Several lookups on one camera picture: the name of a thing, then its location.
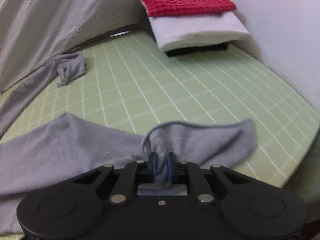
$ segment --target metal screw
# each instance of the metal screw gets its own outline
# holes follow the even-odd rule
[[[158,201],[158,205],[159,205],[159,206],[164,206],[164,205],[166,205],[166,201],[164,201],[164,200],[159,200],[159,201]]]
[[[126,200],[126,196],[125,195],[122,195],[122,194],[115,194],[115,195],[112,195],[110,197],[110,200],[113,202],[113,203],[122,203]]]
[[[198,196],[198,200],[202,203],[208,203],[214,200],[214,197],[210,194],[201,194]]]

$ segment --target gray blanket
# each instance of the gray blanket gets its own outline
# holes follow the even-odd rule
[[[82,54],[63,54],[56,56],[22,80],[0,108],[0,138],[57,74],[61,77],[57,86],[61,87],[85,72]]]
[[[0,145],[0,234],[20,233],[15,216],[20,200],[39,188],[58,183],[104,164],[116,169],[158,154],[154,190],[167,188],[167,152],[178,161],[231,167],[244,160],[257,144],[251,119],[231,125],[168,122],[145,137],[82,120],[64,113],[31,132]]]

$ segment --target fabric fold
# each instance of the fabric fold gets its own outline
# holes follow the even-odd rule
[[[236,9],[229,0],[141,0],[149,17],[220,13]]]
[[[20,81],[18,87],[0,108],[0,138],[32,100],[55,79],[57,74],[61,77],[57,86],[61,87],[85,73],[86,67],[82,54],[63,54],[56,56]]]
[[[72,178],[104,164],[123,168],[157,152],[157,178],[142,194],[181,194],[167,180],[166,156],[198,163],[201,168],[231,167],[256,147],[253,120],[229,125],[173,121],[154,127],[145,137],[82,120],[68,112],[31,132],[0,144],[0,234],[20,233],[15,211],[28,193]]]

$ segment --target white grid line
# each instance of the white grid line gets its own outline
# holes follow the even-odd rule
[[[134,36],[132,36],[143,48],[145,48]],[[156,57],[154,57],[174,78],[175,78],[175,80],[177,80],[178,81],[178,83],[180,84],[180,85],[182,85],[182,87],[191,95],[191,97],[198,103],[198,105],[205,111],[205,113],[211,118],[211,120],[214,122],[214,123],[217,123],[213,118],[212,118],[212,116],[207,112],[207,110],[199,103],[199,101],[190,93],[190,91],[179,81],[179,79],[177,79],[170,71],[169,71],[169,69],[167,69],[164,65],[163,65],[163,63],[160,61],[160,60],[158,60]]]
[[[154,74],[153,76],[154,76],[154,77],[161,76],[161,75],[164,74],[164,73],[167,73],[167,71],[161,72],[161,73],[158,73],[158,74]],[[150,77],[145,77],[145,78],[137,79],[137,82],[146,80],[146,79],[148,79],[148,78],[152,78],[152,73],[150,73],[150,75],[151,75]],[[198,76],[198,78],[200,78],[200,77],[202,77],[202,76],[206,76],[206,74],[201,74],[201,75]],[[184,83],[184,82],[188,82],[188,81],[191,81],[191,80],[194,80],[194,78],[193,78],[193,77],[187,78],[187,79],[182,80],[181,82]],[[134,84],[134,81],[126,82],[126,83],[120,85],[119,88],[122,88],[122,87],[124,87],[124,86],[126,86],[126,85],[130,85],[130,84]],[[169,87],[172,87],[172,86],[174,86],[174,85],[176,85],[176,84],[178,84],[178,82],[173,82],[173,83],[171,83],[171,84],[168,84],[168,85],[165,85],[165,86],[162,86],[162,87],[163,87],[163,88],[169,88]],[[211,90],[218,90],[218,89],[220,89],[220,88],[222,88],[222,87],[223,87],[223,86],[216,86],[216,87],[211,88]],[[108,93],[108,92],[111,92],[111,91],[116,90],[116,89],[117,89],[117,88],[115,87],[115,88],[112,88],[112,89],[109,89],[109,90],[105,90],[105,91],[102,91],[101,94]],[[148,90],[148,91],[144,92],[144,94],[147,95],[147,94],[152,93],[152,92],[157,91],[157,90],[161,90],[161,87],[156,88],[156,89]],[[92,95],[92,96],[89,96],[89,97],[85,98],[85,99],[84,99],[84,102],[86,102],[87,100],[89,100],[90,98],[93,98],[93,97],[95,97],[95,96],[97,96],[97,94],[94,94],[94,95]],[[134,99],[134,98],[136,98],[137,96],[133,96],[133,97],[127,98],[127,99],[125,99],[124,101],[130,100],[130,99]],[[60,98],[63,98],[63,97],[65,97],[65,95],[60,96],[60,97],[57,97],[57,100],[59,100]],[[82,101],[77,101],[77,102],[74,102],[74,103],[72,103],[72,104],[68,104],[68,107],[74,106],[74,105],[76,105],[76,104],[78,104],[78,103],[81,103],[81,102],[82,102]]]
[[[293,151],[292,154],[295,154],[295,152],[297,151],[297,149],[298,149],[298,147],[296,147],[296,148],[294,149],[294,151]],[[288,160],[289,160],[289,159],[287,159],[287,160],[281,165],[280,169],[282,169],[283,167],[285,167],[285,166],[287,165]],[[270,181],[270,182],[274,181],[277,176],[278,176],[278,174],[275,173],[268,181]]]
[[[95,65],[94,55],[95,55],[95,52],[94,52],[94,49],[93,49],[94,70],[95,70],[95,73],[96,73],[96,80],[97,80],[97,86],[98,86],[98,93],[99,93],[100,104],[101,104],[101,107],[103,107],[102,95],[101,95],[101,90],[100,90],[100,81],[99,81],[99,76],[98,76],[97,67],[96,67],[96,65]],[[105,111],[102,111],[102,115],[103,115],[103,120],[104,120],[105,126],[108,126],[108,122],[107,122],[107,117],[106,117]]]
[[[227,64],[229,67],[231,67],[233,70],[235,70],[236,72],[238,72],[240,75],[242,75],[239,71],[237,71],[236,69],[234,69],[232,66],[230,66],[228,63],[226,63],[224,60],[222,60],[221,58],[219,58],[219,57],[217,57],[217,56],[215,56],[217,59],[219,59],[219,60],[221,60],[222,62],[224,62],[225,64]],[[255,97],[255,96],[253,96],[246,88],[244,88],[239,82],[237,82],[232,76],[230,76],[228,73],[226,73],[226,72],[224,72],[221,68],[219,68],[223,73],[225,73],[227,76],[229,76],[230,78],[232,78],[239,86],[241,86],[247,93],[249,93],[272,117],[273,117],[273,119],[275,119],[276,120],[276,122],[287,132],[287,134],[289,135],[289,137],[298,145],[298,146],[300,146],[301,147],[301,149],[303,149],[302,148],[302,146],[295,140],[295,139],[293,139],[292,138],[292,136],[291,136],[291,134],[283,127],[283,125],[274,117],[274,115],[268,110],[268,109],[266,109],[266,107]],[[274,104],[275,104],[275,102],[269,97],[269,96],[267,96],[258,86],[256,86],[255,84],[253,84],[256,88],[258,88],[266,97],[268,97]]]
[[[135,37],[133,37],[142,47],[144,47]],[[207,110],[199,103],[199,101],[189,92],[189,90],[169,71],[169,69],[167,69],[163,64],[162,64],[162,62],[161,61],[159,61],[160,62],[160,64],[180,83],[180,85],[182,85],[183,87],[184,87],[184,89],[193,97],[193,99],[199,104],[199,106],[207,113],[207,115],[212,119],[212,121],[213,122],[215,122],[215,123],[217,123],[213,118],[212,118],[212,116],[207,112]],[[190,71],[188,71],[196,80],[198,80],[198,82],[200,82],[200,80],[198,79],[198,78],[196,78],[196,76],[194,76]],[[211,92],[202,82],[200,82],[209,92]],[[225,104],[219,99],[219,98],[217,98],[219,101],[220,101],[220,103],[222,103],[223,104],[223,106],[225,106]],[[237,119],[237,120],[239,120],[231,111],[230,111],[230,113]],[[257,179],[259,179],[259,177],[258,177],[258,175],[257,175],[257,173],[253,170],[253,168],[250,166],[250,164],[247,162],[247,161],[245,161],[245,163],[246,163],[246,165],[249,167],[249,169],[252,171],[252,173],[255,175],[255,177],[257,178]]]
[[[235,48],[235,49],[237,49],[237,50],[239,50],[242,54],[251,57],[252,59],[254,59],[255,61],[257,61],[261,66],[264,66],[264,65],[262,65],[258,60],[256,60],[255,58],[253,58],[251,55],[246,54],[244,51],[242,51],[242,50],[239,49],[238,47],[236,47],[236,46],[232,46],[232,47]],[[294,90],[290,85],[288,85],[286,81],[284,81],[281,77],[279,77],[278,75],[276,75],[273,70],[271,70],[271,69],[269,69],[269,68],[266,68],[266,69],[268,70],[269,73],[271,73],[273,76],[275,76],[281,83],[283,83],[283,84],[286,85],[288,88],[290,88],[292,92],[297,93],[297,91]],[[314,111],[314,109],[312,109],[308,103],[304,102],[301,98],[300,98],[300,100],[301,100],[304,104],[306,104],[306,105],[308,106],[308,108],[310,108],[310,110],[312,110],[317,116],[319,116],[319,114],[318,114],[316,111]],[[313,118],[312,118],[302,107],[301,107],[301,109],[310,117],[310,119],[313,120]]]
[[[56,95],[54,97],[53,104],[52,104],[51,120],[53,120],[54,106],[55,106],[55,103],[57,101],[57,96],[58,96],[58,87],[56,87]]]
[[[26,114],[26,110],[24,110],[24,111],[22,112],[22,114],[21,114],[21,122],[20,122],[20,124],[19,124],[19,128],[18,128],[17,134],[19,134],[19,133],[22,131],[22,129],[24,129],[24,128],[21,128],[21,124],[22,124],[22,120],[23,120],[23,117],[25,116],[25,114]]]
[[[285,124],[285,126],[287,127],[287,126],[290,125],[290,124],[291,124],[291,121],[288,121],[288,122]],[[276,133],[276,136],[281,135],[282,131],[283,131],[283,129],[279,130],[279,131]],[[261,148],[261,149],[264,151],[264,148],[268,148],[271,144],[272,144],[272,140],[268,139],[268,140],[262,145],[262,148]],[[281,167],[278,169],[278,171],[287,179],[287,176],[282,172],[282,167],[283,167],[283,166],[284,166],[284,165],[282,164]]]
[[[132,69],[132,70],[138,70],[138,69],[143,69],[143,68],[144,68],[144,66],[138,67],[138,68],[135,68],[135,69]],[[122,74],[126,74],[126,73],[128,73],[128,71],[120,72],[120,73],[118,73],[118,74],[115,74],[115,77],[117,77],[117,76],[119,76],[119,75],[122,75]]]
[[[40,115],[39,115],[39,122],[38,122],[39,125],[40,125],[40,122],[41,122],[41,117],[42,117],[42,114],[43,114],[43,109],[44,109],[44,106],[45,106],[45,100],[47,98],[48,91],[49,91],[49,89],[47,88],[47,90],[44,93],[44,99],[43,99],[43,103],[42,103],[41,110],[40,110]]]
[[[199,93],[195,93],[194,96],[197,97],[197,96],[202,95],[202,94],[205,94],[205,93],[208,93],[208,91],[207,91],[207,90],[204,90],[204,91],[201,91],[201,92],[199,92]],[[132,99],[134,99],[134,98],[136,98],[136,97],[139,97],[139,96],[140,96],[140,95],[136,95],[136,96],[130,97],[130,98],[128,98],[128,99],[124,99],[124,101],[126,102],[126,101],[128,101],[128,100],[132,100]],[[242,97],[241,99],[244,100],[244,99],[246,99],[246,98],[248,98],[248,97],[249,97],[249,95],[246,95],[246,96]],[[187,97],[184,97],[184,98],[181,98],[181,99],[176,100],[176,102],[177,102],[177,103],[182,103],[182,102],[187,101],[187,100],[189,100],[189,99],[191,99],[191,98],[192,98],[191,96],[187,96]],[[237,102],[239,102],[239,101],[238,101],[238,100],[235,100],[235,101],[233,101],[233,102],[231,102],[231,103],[229,103],[229,104],[227,104],[227,105],[228,105],[228,106],[232,106],[232,105],[236,104]],[[114,104],[104,106],[104,108],[102,108],[102,109],[99,108],[99,109],[96,109],[96,110],[94,110],[94,111],[92,111],[92,112],[86,113],[86,116],[88,116],[88,115],[90,115],[90,114],[94,114],[95,112],[98,112],[98,111],[106,110],[106,109],[108,109],[108,108],[111,107],[111,106],[115,106],[115,105],[118,105],[118,104],[121,104],[121,103],[122,103],[121,101],[118,101],[118,102],[116,102],[116,103],[114,103]],[[170,103],[164,104],[164,105],[162,105],[162,106],[157,106],[157,107],[154,108],[154,111],[158,111],[158,110],[164,109],[164,108],[169,107],[169,106],[172,106],[172,105],[173,105],[173,104],[170,102]],[[214,109],[213,111],[210,111],[209,113],[218,113],[219,111],[221,111],[221,110],[223,110],[223,109],[225,109],[225,107],[221,107],[221,109],[220,109],[220,108],[216,108],[216,109]],[[144,112],[144,114],[151,114],[151,111],[146,111],[146,112]],[[49,117],[50,115],[51,115],[51,114],[49,114],[49,115],[47,115],[47,116],[44,116],[41,120]],[[134,120],[135,118],[140,117],[140,116],[142,116],[141,113],[131,116],[131,119]],[[206,114],[206,113],[205,113],[205,114],[201,114],[201,115],[193,118],[192,120],[196,120],[197,118],[201,118],[201,117],[204,117],[204,116],[207,116],[207,114]],[[110,126],[122,124],[122,123],[127,122],[127,121],[128,121],[128,118],[125,118],[125,119],[123,119],[123,120],[120,120],[120,121],[117,121],[117,122],[115,122],[115,123],[110,124]]]
[[[191,74],[201,85],[203,85],[230,113],[231,115],[237,120],[239,121],[239,119],[232,113],[232,111],[230,111],[230,109],[220,100],[220,98],[218,98],[206,85],[204,85],[195,75],[193,75],[188,69],[186,69],[179,61],[176,60],[176,62],[179,63],[180,66],[182,66],[186,71],[189,72],[189,74]],[[255,175],[255,177],[257,179],[259,179],[257,173],[254,171],[254,169],[251,167],[251,165],[245,161],[246,165],[249,167],[249,169],[253,172],[253,174]]]
[[[260,73],[262,73],[262,74],[264,74],[267,78],[269,78],[274,84],[276,84],[286,95],[288,95],[296,104],[297,104],[297,106],[298,107],[300,107],[302,110],[303,110],[303,112],[315,123],[315,121],[311,118],[311,116],[302,108],[302,106],[296,101],[296,100],[294,100],[292,97],[291,97],[291,95],[289,94],[289,93],[287,93],[286,91],[284,91],[280,86],[279,86],[279,84],[277,84],[274,80],[272,80],[268,75],[266,75],[264,72],[262,72],[261,70],[259,70],[258,68],[256,68],[254,65],[252,65],[251,63],[249,63],[248,61],[246,61],[245,59],[243,59],[243,58],[241,58],[239,55],[237,55],[237,54],[235,54],[234,52],[232,52],[231,50],[229,50],[232,54],[234,54],[234,55],[236,55],[238,58],[240,58],[240,59],[242,59],[243,61],[245,61],[245,62],[247,62],[249,65],[251,65],[252,67],[254,67],[256,70],[258,70]],[[270,70],[268,67],[266,67],[266,69],[268,70],[268,72],[269,73],[272,73],[274,76],[275,76],[275,74],[273,73],[273,71],[272,70]],[[292,107],[292,106],[290,106],[286,101],[284,101],[296,114],[297,114],[297,112],[295,111],[295,109]],[[305,123],[305,125],[306,126],[308,126],[308,128],[310,129],[310,130],[312,130],[313,132],[315,132],[304,120],[303,120],[303,118],[301,118],[301,120]]]
[[[84,78],[81,77],[81,106],[82,106],[82,117],[85,119],[85,110],[84,110]]]
[[[27,131],[29,131],[29,128],[30,128],[30,122],[31,122],[31,119],[32,119],[33,111],[34,111],[34,109],[35,109],[35,105],[36,105],[36,103],[34,103],[34,104],[32,105],[31,114],[30,114],[30,118],[29,118],[29,121],[28,121],[28,125],[27,125]]]
[[[274,91],[268,84],[266,84],[262,79],[260,79],[258,76],[256,76],[254,73],[252,73],[249,69],[247,69],[247,68],[245,68],[242,64],[240,64],[239,62],[237,62],[236,60],[234,60],[233,58],[231,58],[234,62],[236,62],[236,63],[238,63],[240,66],[242,66],[245,70],[247,70],[247,71],[249,71],[251,74],[253,74],[257,79],[259,79],[262,83],[264,83],[268,88],[270,88],[277,96],[279,96],[280,98],[282,98],[276,91]],[[283,100],[294,112],[295,112],[295,114],[297,114],[297,112],[285,101],[285,100]],[[281,112],[282,113],[284,113],[285,115],[286,115],[286,117],[288,117],[289,119],[290,119],[290,117],[278,106],[278,108],[281,110]],[[312,131],[312,132],[315,132],[313,129],[311,129],[311,127],[301,118],[301,116],[299,116],[300,117],[300,119],[308,126],[308,128]],[[296,128],[298,128],[298,130],[307,138],[307,139],[309,139],[300,129],[299,129],[299,127],[295,124],[295,123],[293,123],[295,126],[296,126]]]
[[[177,105],[175,104],[175,102],[172,100],[172,98],[168,95],[168,93],[165,91],[164,87],[161,86],[161,84],[157,81],[157,79],[155,78],[155,76],[151,73],[151,71],[146,67],[146,65],[141,61],[140,57],[131,49],[131,51],[135,54],[135,56],[138,58],[138,60],[140,60],[140,62],[144,65],[144,68],[149,72],[149,74],[151,75],[151,77],[153,77],[153,79],[156,81],[156,83],[158,84],[158,86],[160,87],[160,89],[165,93],[165,95],[169,98],[169,100],[171,101],[171,103],[173,104],[173,106],[177,109],[177,111],[181,114],[181,116],[183,117],[184,120],[187,120],[186,117],[184,116],[184,114],[180,111],[180,109],[177,107]]]
[[[70,85],[67,88],[66,111],[68,111],[69,109],[69,96],[70,96]]]
[[[139,86],[138,82],[136,81],[136,79],[135,79],[134,75],[132,74],[132,72],[131,72],[131,70],[129,69],[129,67],[128,67],[127,63],[124,61],[123,57],[121,56],[121,54],[120,54],[120,52],[119,52],[119,50],[118,50],[118,48],[117,48],[116,44],[114,43],[114,41],[112,41],[112,42],[113,42],[113,45],[116,47],[116,50],[118,51],[118,53],[119,53],[119,55],[120,55],[120,57],[121,57],[122,61],[124,62],[125,66],[127,67],[128,72],[130,73],[131,77],[133,78],[133,80],[134,80],[135,84],[137,85],[137,87],[138,87],[138,89],[139,89],[139,91],[140,91],[141,95],[143,96],[143,98],[144,98],[145,102],[147,103],[148,107],[150,108],[150,110],[151,110],[151,112],[152,112],[153,116],[155,117],[156,121],[157,121],[158,123],[160,123],[160,120],[158,119],[158,117],[157,117],[156,113],[153,111],[153,109],[152,109],[152,107],[151,107],[151,105],[150,105],[149,101],[147,100],[146,96],[145,96],[145,95],[144,95],[144,93],[142,92],[142,90],[141,90],[141,88],[140,88],[140,86]]]
[[[107,55],[107,60],[108,60],[108,64],[110,65],[110,61],[109,61],[109,56],[108,56],[108,55]],[[118,86],[118,82],[117,82],[116,77],[115,77],[115,75],[114,75],[114,73],[113,73],[113,69],[112,69],[111,65],[110,65],[110,70],[111,70],[112,77],[113,77],[113,79],[114,79],[114,81],[115,81],[116,88],[117,88],[117,90],[118,90],[118,93],[119,93],[119,96],[120,96],[122,105],[123,105],[123,107],[124,107],[124,110],[125,110],[125,112],[126,112],[126,114],[127,114],[127,116],[128,116],[129,122],[130,122],[130,124],[131,124],[132,130],[133,130],[134,133],[137,133],[137,130],[135,129],[135,127],[134,127],[134,125],[133,125],[133,122],[132,122],[132,120],[131,120],[131,118],[130,118],[128,109],[127,109],[127,107],[126,107],[126,105],[125,105],[125,103],[124,103],[124,100],[123,100],[123,98],[122,98],[121,91],[120,91],[120,88],[119,88],[119,86]]]
[[[143,32],[140,32],[140,34],[141,34],[143,37],[147,38],[147,40],[149,40],[149,41],[154,41],[149,35],[146,36],[146,35],[143,34]]]
[[[10,132],[8,138],[11,138],[13,135],[13,131],[16,129],[16,126],[19,126],[19,122],[21,122],[21,119],[17,118],[13,124],[9,127],[9,129],[7,130],[7,132]]]
[[[291,124],[291,121],[288,121],[284,126],[285,126],[285,127],[288,127],[290,124]],[[275,136],[278,137],[278,136],[280,136],[283,132],[284,132],[284,129],[283,129],[283,128],[280,128],[280,130],[278,130],[278,131],[275,133]],[[263,147],[268,148],[268,147],[272,144],[272,142],[273,142],[273,138],[270,137],[268,140],[266,140],[266,141],[263,143]]]
[[[223,73],[225,73],[221,68],[219,68],[217,65],[215,65],[218,69],[220,69]],[[201,67],[204,71],[206,71],[210,76],[212,76],[213,78],[215,78],[210,72],[208,72],[206,69],[204,69],[203,67]],[[238,98],[228,87],[225,86],[225,88],[231,93],[233,94],[236,98]],[[280,142],[278,141],[278,139],[274,136],[274,134],[269,130],[269,128],[257,117],[257,115],[252,112],[250,110],[250,108],[248,108],[246,106],[246,104],[244,102],[242,102],[240,99],[239,101],[256,117],[256,119],[268,130],[268,132],[273,136],[273,138],[276,140],[276,142],[280,145],[280,147],[284,150],[284,152],[289,156],[289,158],[291,158],[295,163],[297,163],[297,161],[284,149],[284,147],[280,144]]]
[[[205,70],[202,66],[200,66],[198,63],[196,63],[200,68],[202,68],[204,71],[206,71],[210,76],[212,76],[213,78],[215,78],[219,83],[221,83],[216,77],[214,77],[211,73],[209,73],[207,70]],[[258,118],[258,116],[257,115],[255,115],[243,102],[242,102],[242,100],[240,99],[240,98],[238,98],[234,93],[232,93],[239,101],[240,101],[240,103],[242,103],[256,118],[257,118],[257,120],[259,120],[260,121],[260,119]],[[226,107],[226,109],[234,116],[234,114],[230,111],[230,109],[229,108],[227,108]],[[271,133],[271,131],[260,121],[260,123],[268,130],[268,132],[275,138],[275,136]],[[260,145],[260,143],[258,143],[258,146],[259,146],[259,148],[261,148],[261,150],[267,155],[267,157],[271,160],[271,157],[268,155],[268,153],[263,149],[263,147]],[[275,165],[275,163],[273,162],[273,161],[271,161],[272,162],[272,164],[275,166],[275,168],[277,169],[277,170],[279,170],[279,168]]]
[[[71,91],[71,88],[70,88],[70,94],[72,94],[72,93],[74,93],[74,92],[78,92],[79,90],[81,90],[81,88],[77,88],[77,89],[74,89],[74,90],[72,90],[72,91]]]

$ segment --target white sheet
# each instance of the white sheet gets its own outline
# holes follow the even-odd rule
[[[0,92],[57,54],[138,22],[139,0],[0,0]]]
[[[176,17],[149,17],[160,51],[243,40],[249,32],[232,12]]]

